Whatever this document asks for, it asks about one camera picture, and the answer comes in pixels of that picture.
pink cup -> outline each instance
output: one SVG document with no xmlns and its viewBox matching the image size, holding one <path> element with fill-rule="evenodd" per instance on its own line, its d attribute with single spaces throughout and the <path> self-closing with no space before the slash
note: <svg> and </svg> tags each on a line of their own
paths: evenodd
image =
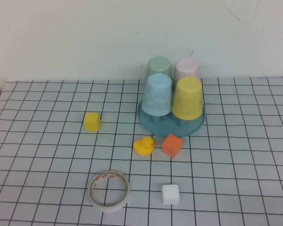
<svg viewBox="0 0 283 226">
<path fill-rule="evenodd" d="M 185 58 L 176 64 L 173 79 L 173 90 L 175 90 L 177 82 L 185 77 L 194 77 L 201 81 L 199 75 L 199 64 L 196 60 Z"/>
</svg>

yellow rubber duck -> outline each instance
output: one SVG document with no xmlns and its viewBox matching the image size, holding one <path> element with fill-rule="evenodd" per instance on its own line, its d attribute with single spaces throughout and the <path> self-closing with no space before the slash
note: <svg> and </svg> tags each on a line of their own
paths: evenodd
<svg viewBox="0 0 283 226">
<path fill-rule="evenodd" d="M 144 137 L 143 139 L 136 140 L 133 143 L 133 149 L 137 154 L 148 155 L 154 150 L 155 142 L 151 137 Z"/>
</svg>

white cube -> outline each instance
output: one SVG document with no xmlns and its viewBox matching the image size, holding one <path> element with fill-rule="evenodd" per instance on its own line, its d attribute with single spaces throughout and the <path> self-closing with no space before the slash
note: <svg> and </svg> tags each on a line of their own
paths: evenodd
<svg viewBox="0 0 283 226">
<path fill-rule="evenodd" d="M 173 205 L 179 203 L 178 185 L 162 186 L 162 202 L 164 205 Z"/>
</svg>

orange cube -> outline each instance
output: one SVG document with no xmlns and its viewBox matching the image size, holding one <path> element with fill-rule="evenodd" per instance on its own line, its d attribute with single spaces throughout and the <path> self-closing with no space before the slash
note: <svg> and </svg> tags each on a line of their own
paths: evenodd
<svg viewBox="0 0 283 226">
<path fill-rule="evenodd" d="M 183 147 L 183 140 L 170 134 L 162 142 L 162 152 L 175 158 Z"/>
</svg>

masking tape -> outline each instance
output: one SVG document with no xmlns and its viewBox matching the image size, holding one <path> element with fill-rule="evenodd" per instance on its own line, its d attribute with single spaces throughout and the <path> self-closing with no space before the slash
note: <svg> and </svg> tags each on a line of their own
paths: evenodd
<svg viewBox="0 0 283 226">
<path fill-rule="evenodd" d="M 113 205 L 102 205 L 97 203 L 94 198 L 93 198 L 93 190 L 96 188 L 96 186 L 104 179 L 109 178 L 109 179 L 120 179 L 126 186 L 126 195 L 124 196 L 124 198 L 117 204 L 113 204 Z M 121 208 L 123 208 L 126 203 L 129 200 L 129 196 L 130 196 L 130 184 L 127 180 L 127 178 L 116 171 L 105 171 L 103 173 L 100 173 L 91 183 L 89 186 L 89 197 L 91 199 L 91 201 L 93 202 L 93 206 L 98 208 L 99 210 L 101 210 L 104 213 L 111 213 L 111 212 L 115 212 L 120 210 Z"/>
</svg>

